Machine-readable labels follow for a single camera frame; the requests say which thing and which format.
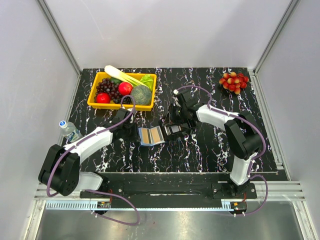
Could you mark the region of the black card tray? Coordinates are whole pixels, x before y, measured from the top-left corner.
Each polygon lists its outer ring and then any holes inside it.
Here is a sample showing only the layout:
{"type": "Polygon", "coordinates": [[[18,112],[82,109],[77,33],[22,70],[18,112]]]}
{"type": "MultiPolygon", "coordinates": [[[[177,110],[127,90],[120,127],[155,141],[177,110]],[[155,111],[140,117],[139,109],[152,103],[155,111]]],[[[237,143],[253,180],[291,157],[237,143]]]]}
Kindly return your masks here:
{"type": "Polygon", "coordinates": [[[159,121],[160,130],[165,141],[173,141],[186,135],[191,135],[197,127],[197,122],[187,120],[184,123],[175,124],[166,122],[164,119],[159,121]]]}

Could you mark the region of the gold credit card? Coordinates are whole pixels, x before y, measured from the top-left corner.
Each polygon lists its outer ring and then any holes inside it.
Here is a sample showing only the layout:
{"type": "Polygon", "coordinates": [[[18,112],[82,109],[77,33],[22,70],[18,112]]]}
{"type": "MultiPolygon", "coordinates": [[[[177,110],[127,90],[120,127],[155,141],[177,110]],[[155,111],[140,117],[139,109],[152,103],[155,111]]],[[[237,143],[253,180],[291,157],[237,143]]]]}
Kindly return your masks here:
{"type": "Polygon", "coordinates": [[[161,143],[164,140],[161,128],[159,126],[151,128],[150,133],[152,135],[154,144],[161,143]]]}
{"type": "Polygon", "coordinates": [[[141,128],[140,130],[141,130],[141,143],[143,145],[150,145],[151,139],[150,139],[149,129],[141,128]]]}

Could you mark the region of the blue card holder wallet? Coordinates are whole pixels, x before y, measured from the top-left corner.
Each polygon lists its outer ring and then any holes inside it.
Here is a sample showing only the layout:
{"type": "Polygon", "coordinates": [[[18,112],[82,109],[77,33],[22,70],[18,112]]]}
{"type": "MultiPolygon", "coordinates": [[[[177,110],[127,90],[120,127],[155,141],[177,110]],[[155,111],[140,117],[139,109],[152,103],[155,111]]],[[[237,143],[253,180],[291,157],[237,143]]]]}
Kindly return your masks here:
{"type": "Polygon", "coordinates": [[[156,126],[153,128],[140,127],[138,129],[138,134],[140,137],[140,144],[142,146],[150,147],[165,142],[164,135],[160,126],[156,126]]]}

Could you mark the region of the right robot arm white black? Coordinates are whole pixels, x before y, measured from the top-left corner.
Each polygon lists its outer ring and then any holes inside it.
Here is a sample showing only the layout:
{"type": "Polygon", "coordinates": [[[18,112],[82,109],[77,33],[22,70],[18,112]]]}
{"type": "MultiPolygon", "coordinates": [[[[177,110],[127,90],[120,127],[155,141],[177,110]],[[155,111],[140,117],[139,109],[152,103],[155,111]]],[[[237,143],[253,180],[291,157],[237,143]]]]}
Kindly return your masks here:
{"type": "Polygon", "coordinates": [[[191,96],[187,87],[174,90],[174,103],[160,120],[164,138],[175,140],[191,134],[198,123],[205,123],[225,131],[229,149],[234,155],[224,194],[239,198],[250,183],[252,161],[266,150],[265,138],[250,112],[233,113],[200,103],[191,96]]]}

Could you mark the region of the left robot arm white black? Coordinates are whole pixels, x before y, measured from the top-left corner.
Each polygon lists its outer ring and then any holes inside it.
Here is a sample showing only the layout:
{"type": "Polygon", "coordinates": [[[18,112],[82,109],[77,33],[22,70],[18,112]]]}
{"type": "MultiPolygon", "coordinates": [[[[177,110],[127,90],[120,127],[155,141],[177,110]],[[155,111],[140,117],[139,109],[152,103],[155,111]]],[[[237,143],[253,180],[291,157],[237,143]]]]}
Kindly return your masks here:
{"type": "Polygon", "coordinates": [[[81,171],[81,164],[116,140],[135,137],[134,114],[133,109],[120,108],[114,117],[81,139],[64,146],[52,145],[38,175],[38,181],[46,185],[47,196],[68,196],[73,191],[91,191],[98,198],[106,196],[107,178],[96,172],[81,171]]]}

